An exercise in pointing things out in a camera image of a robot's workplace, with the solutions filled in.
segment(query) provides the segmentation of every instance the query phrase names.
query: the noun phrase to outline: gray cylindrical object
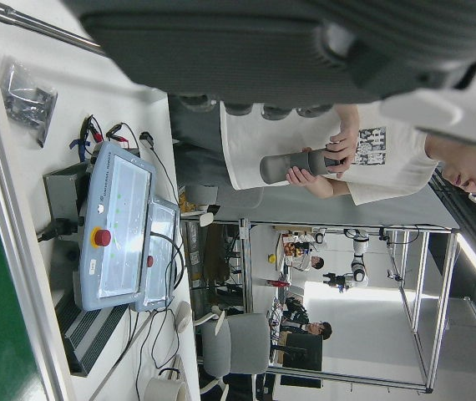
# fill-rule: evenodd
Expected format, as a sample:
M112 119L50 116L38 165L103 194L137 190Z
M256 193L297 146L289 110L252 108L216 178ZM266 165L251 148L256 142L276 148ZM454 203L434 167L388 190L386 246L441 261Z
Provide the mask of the gray cylindrical object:
M265 156L261 160L261 177L267 184L286 181L286 172L294 166L308 170L308 154L301 152Z
M308 170L312 175L328 174L327 166L338 165L337 160L326 159L325 149L287 155L265 156L261 160L261 177L267 184L286 181L286 172L292 167Z

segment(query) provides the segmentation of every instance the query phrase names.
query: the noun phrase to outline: ceiling light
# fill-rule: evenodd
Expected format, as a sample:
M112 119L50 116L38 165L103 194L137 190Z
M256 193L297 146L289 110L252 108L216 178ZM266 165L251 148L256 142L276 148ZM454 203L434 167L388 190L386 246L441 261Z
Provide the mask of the ceiling light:
M467 243L466 239L462 234L457 234L457 242L461 246L461 249L464 251L464 255L472 262L473 267L476 270L476 253L473 251L470 244Z

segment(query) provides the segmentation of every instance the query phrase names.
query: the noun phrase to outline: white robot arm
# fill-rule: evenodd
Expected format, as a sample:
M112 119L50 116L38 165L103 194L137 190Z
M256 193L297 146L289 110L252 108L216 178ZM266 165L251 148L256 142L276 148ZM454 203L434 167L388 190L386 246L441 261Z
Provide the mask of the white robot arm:
M354 256L351 264L352 272L337 276L335 273L327 273L323 276L329 280L324 283L330 287L338 287L340 292L352 287L367 287L368 275L364 265L364 254L368 249L370 237L368 233L361 229L346 229L344 235L353 239Z

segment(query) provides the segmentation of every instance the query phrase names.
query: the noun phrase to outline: person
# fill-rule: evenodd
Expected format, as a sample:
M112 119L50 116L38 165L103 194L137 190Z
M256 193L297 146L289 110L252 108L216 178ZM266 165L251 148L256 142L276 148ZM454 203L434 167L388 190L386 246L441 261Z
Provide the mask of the person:
M295 297L288 297L285 304L288 310L282 313L281 332L312 334L322 336L324 340L332 335L332 327L329 322L309 322L306 309Z
M311 257L311 266L312 266L312 268L314 268L316 270L320 270L323 267L324 264L325 264L325 262L323 261L322 257L319 257L319 256L312 256Z
M320 270L325 265L325 262L322 257L310 256L311 252L312 246L310 242L288 242L285 244L286 263L301 272L308 272L310 267Z
M341 161L329 167L332 174L314 176L292 167L286 181L275 185L304 187L322 199L350 195L361 205L419 191L443 162L443 178L476 203L476 146L382 117L379 105L336 105L312 119L292 111L273 121L261 117L259 104L245 116L223 107L194 113L170 97L172 135L182 142L175 149L177 180L251 190L267 186L262 157L325 147L326 157Z

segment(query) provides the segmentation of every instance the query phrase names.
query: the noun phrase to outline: white desk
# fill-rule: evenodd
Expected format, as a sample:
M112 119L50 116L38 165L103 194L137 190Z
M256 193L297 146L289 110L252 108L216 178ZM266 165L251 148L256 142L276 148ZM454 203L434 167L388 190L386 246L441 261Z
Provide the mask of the white desk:
M54 0L7 3L23 13L79 33L78 23ZM0 211L0 221L16 221L21 227L16 234L19 237L4 236L5 247L9 250L11 246L14 250L13 254L8 251L7 258L38 369L44 376L45 391L51 399L52 394L57 394L58 398L81 401L136 399L134 380L139 365L139 350L149 325L144 326L121 364L106 378L127 341L129 320L125 313L90 375L87 378L70 376L53 309L55 302L63 295L68 277L56 274L49 277L49 273L55 271L51 265L57 260L55 252L58 244L55 246L55 241L38 244L35 232L42 230L50 221L42 176L78 162L76 149L70 150L68 144L78 137L83 118L89 114L95 116L103 130L121 121L128 123L137 135L148 130L154 137L155 150L165 163L176 190L167 98L158 90L132 84L106 58L0 23L0 63L5 55L22 62L37 81L43 81L58 91L58 102L43 149L25 128L8 122L0 99L0 163L7 167L4 171L8 186L6 193L11 194L9 202L4 203L7 210ZM124 136L129 136L129 133L124 132ZM173 200L170 183L161 165L143 146L141 152L142 158L153 163L158 171L157 195ZM23 257L16 253L17 249L23 250ZM13 260L19 260L20 266L14 266ZM175 292L171 307L176 309L180 300L190 300L187 273ZM147 313L140 315L138 327L148 316ZM139 391L142 397L149 378L157 374L150 356L151 347L147 344L152 346L154 343L162 316L159 315L159 320L154 322L149 341L141 353ZM176 345L169 315L155 347L157 361L162 363L167 359ZM199 400L191 324L180 334L180 356L185 365L191 399Z

